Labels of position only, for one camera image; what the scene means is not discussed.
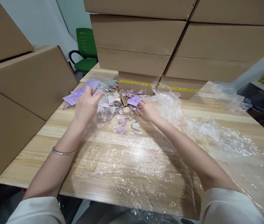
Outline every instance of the woman's left hand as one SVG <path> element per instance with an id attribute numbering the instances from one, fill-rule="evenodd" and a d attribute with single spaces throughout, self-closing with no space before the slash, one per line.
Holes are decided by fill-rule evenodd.
<path id="1" fill-rule="evenodd" d="M 98 102 L 103 95 L 104 91 L 92 96 L 92 88 L 86 87 L 83 95 L 77 101 L 74 122 L 89 124 L 97 113 Z"/>

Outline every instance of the green office chair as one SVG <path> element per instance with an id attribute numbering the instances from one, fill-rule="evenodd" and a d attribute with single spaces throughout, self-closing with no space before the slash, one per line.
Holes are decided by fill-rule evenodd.
<path id="1" fill-rule="evenodd" d="M 98 63 L 94 34 L 92 29 L 88 28 L 77 28 L 76 34 L 78 50 L 70 51 L 69 58 L 75 69 L 86 74 Z M 81 55 L 83 59 L 75 63 L 71 57 L 73 53 Z"/>

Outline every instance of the white shirt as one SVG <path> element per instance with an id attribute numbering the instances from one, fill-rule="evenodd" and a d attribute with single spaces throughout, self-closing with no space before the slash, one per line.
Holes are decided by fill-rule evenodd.
<path id="1" fill-rule="evenodd" d="M 201 203 L 200 224 L 264 224 L 264 218 L 250 198 L 242 193 L 220 188 L 208 189 Z M 55 197 L 21 201 L 7 224 L 65 224 Z"/>

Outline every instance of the bangle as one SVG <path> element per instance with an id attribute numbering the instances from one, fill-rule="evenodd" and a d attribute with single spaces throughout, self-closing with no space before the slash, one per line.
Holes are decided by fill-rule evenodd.
<path id="1" fill-rule="evenodd" d="M 54 152 L 55 154 L 57 155 L 62 155 L 62 156 L 70 156 L 70 155 L 73 155 L 75 154 L 75 152 L 77 151 L 77 149 L 73 152 L 59 152 L 55 149 L 55 146 L 52 148 L 52 152 Z"/>

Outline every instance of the tape measure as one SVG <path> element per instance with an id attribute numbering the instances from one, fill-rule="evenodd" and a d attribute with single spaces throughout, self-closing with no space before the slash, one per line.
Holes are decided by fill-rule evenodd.
<path id="1" fill-rule="evenodd" d="M 144 83 L 144 82 L 133 82 L 133 81 L 128 81 L 128 80 L 123 80 L 119 79 L 119 82 L 121 83 L 127 83 L 127 84 L 133 84 L 133 85 L 140 85 L 140 86 L 150 86 L 152 87 L 152 84 L 149 83 Z M 185 88 L 178 88 L 178 87 L 170 87 L 174 91 L 184 91 L 184 92 L 198 92 L 198 90 L 193 90 L 193 89 L 185 89 Z"/>

